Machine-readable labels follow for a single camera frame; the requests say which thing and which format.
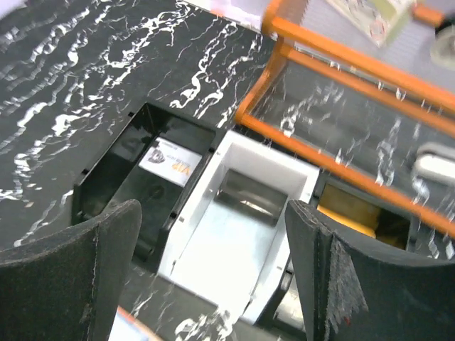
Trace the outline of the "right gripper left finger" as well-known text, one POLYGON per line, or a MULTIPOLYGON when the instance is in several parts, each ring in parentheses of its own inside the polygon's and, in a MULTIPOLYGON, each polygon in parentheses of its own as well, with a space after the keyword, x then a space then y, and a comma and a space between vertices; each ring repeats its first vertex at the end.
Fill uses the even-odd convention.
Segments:
POLYGON ((139 236, 128 200, 1 252, 2 340, 107 340, 139 236))

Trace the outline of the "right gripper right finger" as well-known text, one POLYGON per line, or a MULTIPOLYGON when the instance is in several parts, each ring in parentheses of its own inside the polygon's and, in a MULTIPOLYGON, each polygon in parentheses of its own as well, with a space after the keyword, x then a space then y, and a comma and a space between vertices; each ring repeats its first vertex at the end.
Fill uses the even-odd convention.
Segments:
POLYGON ((291 200, 285 225, 308 340, 453 340, 454 263, 391 247, 291 200))

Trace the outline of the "pink leather card holder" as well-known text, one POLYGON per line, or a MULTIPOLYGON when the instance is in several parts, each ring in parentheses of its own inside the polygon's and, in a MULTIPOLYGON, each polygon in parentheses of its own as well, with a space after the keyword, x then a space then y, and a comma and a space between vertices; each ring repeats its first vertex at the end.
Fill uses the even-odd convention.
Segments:
POLYGON ((108 340, 161 341, 161 338, 145 324, 134 318, 130 313, 119 306, 117 308, 108 340))

